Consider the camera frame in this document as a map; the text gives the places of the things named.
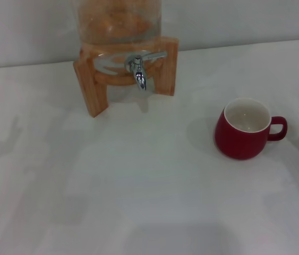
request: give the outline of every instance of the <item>white tabletop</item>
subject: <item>white tabletop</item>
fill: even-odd
[[[109,94],[92,119],[72,63],[0,69],[0,255],[299,255],[299,41],[180,52],[175,97]],[[236,97],[289,122],[244,162],[212,141]]]

